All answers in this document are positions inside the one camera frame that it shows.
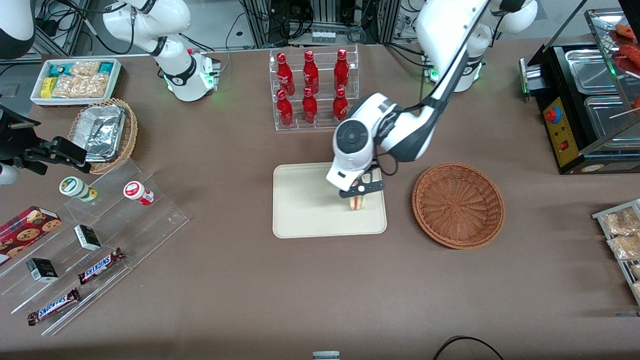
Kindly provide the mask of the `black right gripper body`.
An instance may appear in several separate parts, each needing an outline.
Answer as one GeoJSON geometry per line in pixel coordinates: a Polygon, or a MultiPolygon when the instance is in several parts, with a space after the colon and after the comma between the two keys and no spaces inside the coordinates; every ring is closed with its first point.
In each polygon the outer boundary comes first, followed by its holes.
{"type": "Polygon", "coordinates": [[[16,155],[41,145],[41,139],[34,130],[41,122],[22,116],[4,105],[0,106],[0,110],[0,161],[4,166],[14,167],[16,155]]]}

